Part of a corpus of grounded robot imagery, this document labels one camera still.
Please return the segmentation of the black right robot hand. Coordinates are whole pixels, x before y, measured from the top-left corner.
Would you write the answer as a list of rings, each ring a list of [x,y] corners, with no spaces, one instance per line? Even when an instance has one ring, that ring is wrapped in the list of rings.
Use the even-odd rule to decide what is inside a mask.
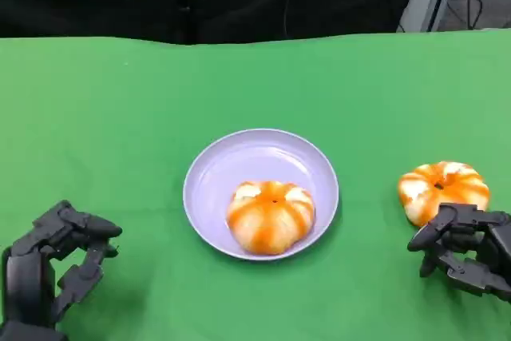
[[[456,289],[510,301],[510,215],[474,204],[442,203],[407,245],[424,252],[419,275],[439,270]]]

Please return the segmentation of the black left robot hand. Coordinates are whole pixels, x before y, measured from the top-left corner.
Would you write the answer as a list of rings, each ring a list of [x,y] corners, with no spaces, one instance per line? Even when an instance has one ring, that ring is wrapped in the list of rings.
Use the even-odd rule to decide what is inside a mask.
[[[113,222],[55,204],[2,253],[3,340],[66,340],[57,329],[103,277],[102,263],[117,256]]]

